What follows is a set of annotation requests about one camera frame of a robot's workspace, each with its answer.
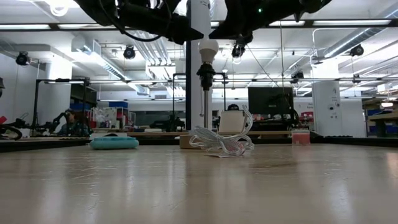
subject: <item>teal case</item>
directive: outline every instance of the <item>teal case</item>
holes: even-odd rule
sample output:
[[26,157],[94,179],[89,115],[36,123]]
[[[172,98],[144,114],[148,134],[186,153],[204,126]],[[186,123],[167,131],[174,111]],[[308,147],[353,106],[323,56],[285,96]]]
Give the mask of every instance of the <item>teal case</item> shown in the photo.
[[134,149],[139,145],[133,137],[100,137],[90,142],[93,149]]

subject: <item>man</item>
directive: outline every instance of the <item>man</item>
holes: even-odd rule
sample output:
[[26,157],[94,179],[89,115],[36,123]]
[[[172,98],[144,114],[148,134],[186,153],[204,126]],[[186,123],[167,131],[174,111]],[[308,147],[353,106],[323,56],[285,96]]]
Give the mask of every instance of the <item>man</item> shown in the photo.
[[91,134],[91,130],[88,127],[87,119],[81,113],[68,111],[67,116],[68,123],[62,125],[61,130],[57,133],[57,135],[89,136]]

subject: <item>person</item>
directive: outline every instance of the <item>person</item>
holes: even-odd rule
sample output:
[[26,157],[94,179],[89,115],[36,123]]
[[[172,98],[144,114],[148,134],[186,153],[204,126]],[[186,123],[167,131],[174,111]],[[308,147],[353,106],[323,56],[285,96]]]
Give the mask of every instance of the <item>person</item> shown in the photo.
[[88,127],[88,120],[81,113],[68,111],[68,123],[62,125],[58,136],[89,136],[91,130]]
[[228,109],[227,110],[239,110],[239,106],[238,105],[236,105],[236,104],[231,104],[231,105],[229,105],[228,106]]

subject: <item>black stand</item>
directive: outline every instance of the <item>black stand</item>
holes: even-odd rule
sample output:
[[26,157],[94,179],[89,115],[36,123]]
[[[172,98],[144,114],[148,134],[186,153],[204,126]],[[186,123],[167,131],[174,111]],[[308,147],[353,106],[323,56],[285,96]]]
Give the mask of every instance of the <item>black stand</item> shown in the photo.
[[205,93],[205,102],[204,102],[204,114],[205,114],[205,122],[204,122],[204,127],[208,127],[209,123],[209,101],[208,101],[208,94],[211,86],[213,86],[213,77],[216,75],[216,72],[213,69],[213,66],[211,66],[210,63],[204,63],[201,65],[199,68],[199,71],[197,72],[197,75],[200,77],[200,85],[203,88],[203,92]]

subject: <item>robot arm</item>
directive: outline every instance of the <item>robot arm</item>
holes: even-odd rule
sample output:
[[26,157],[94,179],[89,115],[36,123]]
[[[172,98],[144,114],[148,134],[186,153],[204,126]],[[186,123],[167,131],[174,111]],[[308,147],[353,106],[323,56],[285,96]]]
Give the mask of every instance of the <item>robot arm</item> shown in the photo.
[[332,0],[225,0],[228,13],[224,23],[210,35],[211,39],[247,37],[254,30],[294,15],[299,21],[302,15],[314,13]]
[[150,8],[148,0],[75,0],[93,20],[102,26],[114,25],[122,34],[138,41],[144,40],[127,33],[125,27],[164,36],[177,44],[202,39],[203,34],[189,25],[185,16],[173,13],[181,0],[164,0],[157,8]]

